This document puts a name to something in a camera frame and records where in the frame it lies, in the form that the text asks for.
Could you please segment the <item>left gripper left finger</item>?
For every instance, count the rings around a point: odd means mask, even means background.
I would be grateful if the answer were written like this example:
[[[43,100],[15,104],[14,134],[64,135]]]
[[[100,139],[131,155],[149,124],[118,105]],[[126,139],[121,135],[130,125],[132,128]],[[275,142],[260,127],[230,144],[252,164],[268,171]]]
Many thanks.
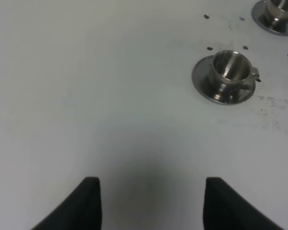
[[[35,230],[100,230],[101,186],[97,177],[86,177]]]

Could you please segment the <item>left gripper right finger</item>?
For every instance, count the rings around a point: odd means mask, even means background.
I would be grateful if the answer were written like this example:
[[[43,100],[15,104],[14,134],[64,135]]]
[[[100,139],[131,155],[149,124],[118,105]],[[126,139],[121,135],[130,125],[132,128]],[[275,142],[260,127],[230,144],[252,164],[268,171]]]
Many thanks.
[[[205,184],[203,225],[205,230],[280,230],[220,177]]]

